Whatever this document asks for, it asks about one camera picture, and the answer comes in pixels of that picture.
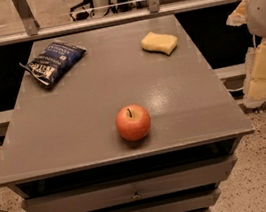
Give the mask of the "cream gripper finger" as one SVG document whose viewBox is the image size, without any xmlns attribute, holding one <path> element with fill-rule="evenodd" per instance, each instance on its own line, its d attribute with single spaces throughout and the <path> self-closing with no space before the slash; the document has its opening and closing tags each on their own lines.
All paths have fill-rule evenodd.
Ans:
<svg viewBox="0 0 266 212">
<path fill-rule="evenodd" d="M 257 108 L 266 101 L 266 37 L 257 48 L 249 48 L 245 57 L 243 105 Z"/>
<path fill-rule="evenodd" d="M 239 27 L 246 24 L 248 21 L 245 8 L 246 3 L 244 0 L 242 0 L 240 4 L 237 5 L 237 7 L 234 9 L 234 11 L 231 12 L 230 15 L 228 15 L 228 18 L 226 20 L 227 25 L 231 27 Z"/>
</svg>

